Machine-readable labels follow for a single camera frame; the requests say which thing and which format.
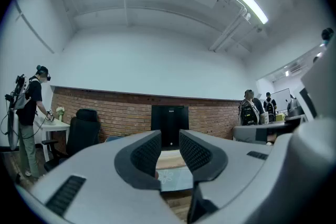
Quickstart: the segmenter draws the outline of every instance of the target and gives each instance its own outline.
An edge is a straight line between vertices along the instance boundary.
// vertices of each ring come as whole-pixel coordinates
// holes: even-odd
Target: khaki pants
[[[30,172],[32,173],[32,176],[38,178],[39,172],[35,156],[35,140],[32,136],[33,134],[33,126],[22,125],[21,123],[19,123],[19,152],[21,172],[24,174],[25,171],[27,171],[27,169],[30,167]]]

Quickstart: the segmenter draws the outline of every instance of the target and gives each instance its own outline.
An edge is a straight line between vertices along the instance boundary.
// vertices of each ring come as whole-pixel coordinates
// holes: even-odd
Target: whiteboard
[[[272,93],[271,98],[277,103],[276,111],[287,110],[287,105],[291,101],[289,89]]]

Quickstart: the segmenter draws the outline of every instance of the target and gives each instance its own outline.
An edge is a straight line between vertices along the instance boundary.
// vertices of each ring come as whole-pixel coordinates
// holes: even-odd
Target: black t-shirt
[[[36,102],[42,101],[41,84],[39,81],[32,81],[29,84],[29,89],[26,92],[26,100],[31,97],[31,100],[25,105],[23,109],[18,109],[16,114],[22,125],[33,125]]]
[[[271,100],[271,97],[268,97],[266,100],[267,102],[269,102]],[[277,105],[274,99],[272,100],[272,104],[274,107]],[[264,101],[264,109],[266,110],[266,101]]]
[[[259,115],[264,114],[264,109],[262,108],[263,105],[261,105],[261,101],[258,98],[253,98],[253,103],[259,110]]]

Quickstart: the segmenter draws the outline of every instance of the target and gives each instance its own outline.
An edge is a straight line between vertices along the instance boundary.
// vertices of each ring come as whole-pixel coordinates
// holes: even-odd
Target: wooden floor
[[[17,174],[20,172],[19,165],[20,165],[20,156],[19,151],[14,152],[1,152],[0,153],[2,161],[5,164],[5,167],[8,170],[9,176],[13,181],[16,180]],[[47,172],[44,169],[44,154],[42,148],[36,149],[36,158],[38,169],[40,175],[46,174]],[[49,152],[49,158],[52,159],[52,154]],[[34,181],[32,177],[26,177],[22,175],[19,180],[19,185],[23,188],[30,190],[33,186]],[[183,191],[171,191],[166,193],[161,193],[161,197],[166,201],[169,207],[172,209],[174,214],[177,215],[183,222],[186,222],[188,209],[191,203],[191,190],[183,190]]]

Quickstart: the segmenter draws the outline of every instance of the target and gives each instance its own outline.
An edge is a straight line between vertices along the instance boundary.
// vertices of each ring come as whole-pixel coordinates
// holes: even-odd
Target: black backpack
[[[246,101],[242,106],[242,102],[240,103],[240,119],[242,125],[258,125],[258,117],[256,115],[255,110],[252,105]]]
[[[266,100],[266,112],[268,112],[268,118],[269,118],[269,121],[272,122],[272,121],[275,121],[275,109],[274,109],[274,106],[273,106],[273,103],[272,103],[273,99],[269,100],[269,102]]]

